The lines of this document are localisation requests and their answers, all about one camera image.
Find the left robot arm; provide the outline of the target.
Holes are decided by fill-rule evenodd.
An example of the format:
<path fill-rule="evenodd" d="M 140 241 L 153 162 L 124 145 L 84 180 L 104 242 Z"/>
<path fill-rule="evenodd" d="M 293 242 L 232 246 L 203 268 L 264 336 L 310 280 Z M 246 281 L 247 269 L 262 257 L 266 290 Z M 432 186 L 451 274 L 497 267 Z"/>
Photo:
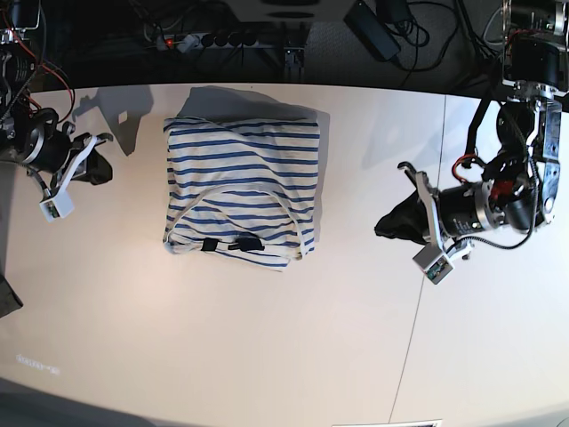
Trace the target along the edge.
<path fill-rule="evenodd" d="M 458 186 L 440 190 L 408 162 L 399 164 L 414 193 L 382 217 L 376 236 L 464 249 L 480 233 L 509 226 L 530 237 L 552 221 L 560 177 L 559 145 L 568 94 L 568 3 L 504 1 L 489 86 L 469 125 L 464 154 L 452 166 Z M 477 131 L 498 85 L 510 88 L 496 117 L 495 158 L 477 152 Z"/>

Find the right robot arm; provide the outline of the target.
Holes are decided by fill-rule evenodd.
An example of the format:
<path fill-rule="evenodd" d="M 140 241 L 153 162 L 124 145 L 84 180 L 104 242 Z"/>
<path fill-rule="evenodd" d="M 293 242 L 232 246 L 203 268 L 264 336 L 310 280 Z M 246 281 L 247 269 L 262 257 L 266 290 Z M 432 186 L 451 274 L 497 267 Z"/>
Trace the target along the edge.
<path fill-rule="evenodd" d="M 93 186 L 113 178 L 111 164 L 97 151 L 113 136 L 72 136 L 76 92 L 65 73 L 47 60 L 47 39 L 41 2 L 1 3 L 1 162 L 24 169 L 44 198 L 62 193 L 65 177 Z M 43 72 L 55 77 L 69 95 L 63 116 L 33 99 L 32 83 Z"/>

